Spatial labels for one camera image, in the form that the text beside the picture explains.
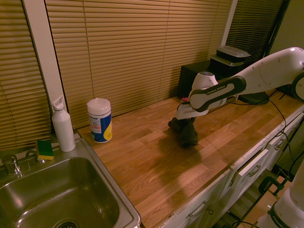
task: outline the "sponge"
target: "sponge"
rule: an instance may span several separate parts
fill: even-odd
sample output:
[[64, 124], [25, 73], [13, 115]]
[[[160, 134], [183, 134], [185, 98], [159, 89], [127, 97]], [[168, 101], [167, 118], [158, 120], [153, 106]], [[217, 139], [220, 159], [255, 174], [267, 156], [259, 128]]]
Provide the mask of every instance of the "sponge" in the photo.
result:
[[54, 158], [52, 144], [49, 141], [37, 140], [36, 151], [39, 160], [52, 160]]

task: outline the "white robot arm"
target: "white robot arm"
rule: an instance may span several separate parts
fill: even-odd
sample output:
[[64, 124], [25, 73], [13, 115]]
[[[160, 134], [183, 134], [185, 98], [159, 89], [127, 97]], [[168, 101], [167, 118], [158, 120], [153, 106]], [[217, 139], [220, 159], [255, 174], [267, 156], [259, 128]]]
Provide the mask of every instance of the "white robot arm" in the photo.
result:
[[206, 115], [209, 109], [223, 105], [227, 97], [264, 92], [287, 84], [293, 85], [294, 95], [304, 102], [303, 72], [304, 50], [299, 47], [273, 53], [219, 83], [212, 73], [200, 72], [192, 85], [190, 104], [180, 105], [175, 117]]
[[[233, 95], [258, 93], [287, 84], [293, 95], [304, 103], [304, 50], [288, 48], [269, 55], [236, 75], [216, 81], [210, 72], [197, 74], [189, 95], [190, 104], [182, 104], [177, 119], [206, 115]], [[304, 228], [304, 162], [292, 185], [268, 214], [258, 220], [260, 228]]]

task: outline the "white water bottle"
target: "white water bottle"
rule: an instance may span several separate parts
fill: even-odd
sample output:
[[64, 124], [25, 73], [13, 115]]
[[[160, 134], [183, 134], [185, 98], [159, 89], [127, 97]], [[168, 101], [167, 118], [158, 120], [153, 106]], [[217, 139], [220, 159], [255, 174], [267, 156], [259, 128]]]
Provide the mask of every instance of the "white water bottle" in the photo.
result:
[[63, 152], [69, 152], [73, 150], [76, 145], [71, 117], [70, 114], [64, 110], [63, 101], [63, 96], [61, 95], [51, 102], [51, 106], [54, 109], [52, 121], [60, 149]]

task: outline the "window blinds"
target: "window blinds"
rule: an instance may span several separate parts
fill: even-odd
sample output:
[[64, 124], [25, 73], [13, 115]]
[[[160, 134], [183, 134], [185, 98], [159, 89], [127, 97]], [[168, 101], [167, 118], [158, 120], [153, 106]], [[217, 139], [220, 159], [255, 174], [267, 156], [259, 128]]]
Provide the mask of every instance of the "window blinds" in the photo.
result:
[[86, 103], [112, 115], [176, 95], [180, 67], [214, 54], [230, 0], [46, 0], [74, 128]]
[[21, 0], [0, 0], [0, 151], [50, 139], [48, 99]]
[[251, 54], [245, 65], [264, 56], [284, 0], [238, 0], [226, 45]]

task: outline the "disinfecting wipes container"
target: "disinfecting wipes container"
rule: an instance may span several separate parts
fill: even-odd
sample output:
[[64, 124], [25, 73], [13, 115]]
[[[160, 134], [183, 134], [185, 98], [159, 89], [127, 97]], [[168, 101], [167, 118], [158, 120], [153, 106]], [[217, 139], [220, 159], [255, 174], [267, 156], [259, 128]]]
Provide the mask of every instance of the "disinfecting wipes container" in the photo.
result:
[[92, 138], [105, 143], [112, 138], [111, 105], [106, 99], [95, 98], [87, 103]]

